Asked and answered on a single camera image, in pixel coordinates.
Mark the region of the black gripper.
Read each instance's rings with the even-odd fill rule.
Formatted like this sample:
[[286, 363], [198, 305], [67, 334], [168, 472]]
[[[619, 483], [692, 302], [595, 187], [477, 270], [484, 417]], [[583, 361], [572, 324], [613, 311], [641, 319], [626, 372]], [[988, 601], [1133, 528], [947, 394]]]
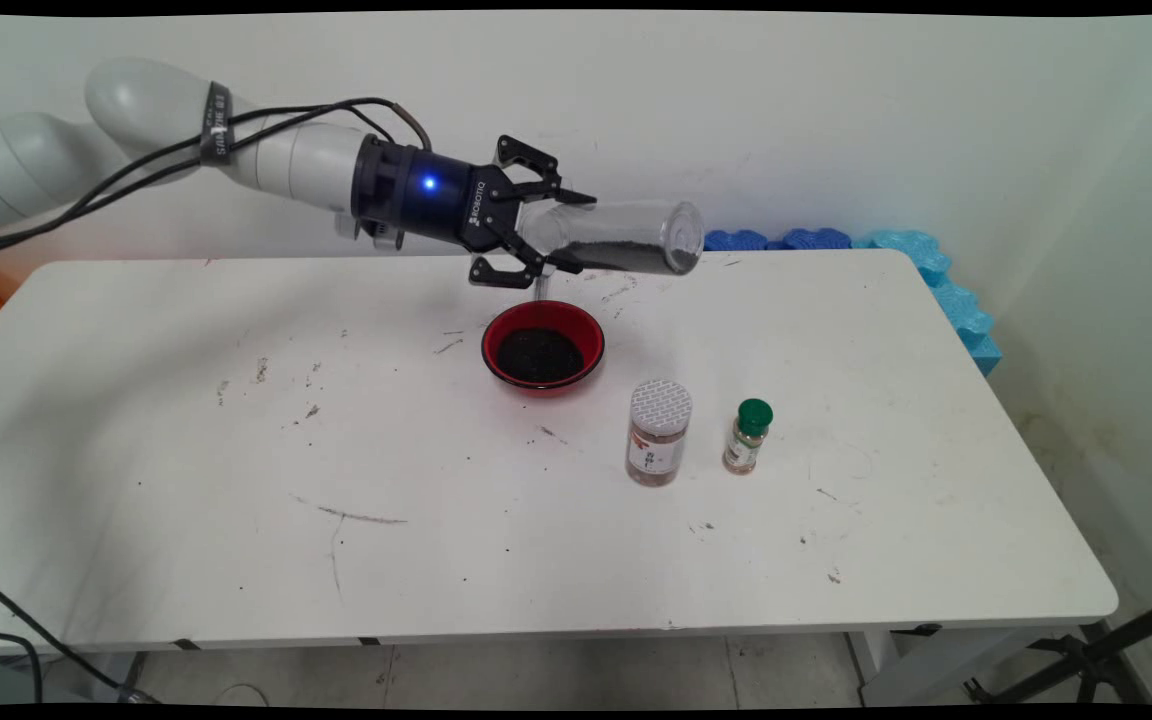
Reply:
[[[530, 290], [553, 272], [584, 272], [584, 264], [540, 252], [521, 234], [506, 229], [516, 223], [522, 204], [556, 200], [591, 206], [594, 197], [564, 187], [554, 156], [508, 135], [498, 138], [493, 164], [476, 167], [366, 135], [349, 191], [355, 232], [397, 249], [406, 234], [461, 247], [473, 256], [468, 270], [472, 286]], [[505, 173], [511, 167], [522, 167], [536, 179], [513, 181]], [[494, 266], [488, 252], [497, 250], [516, 260], [516, 268]]]

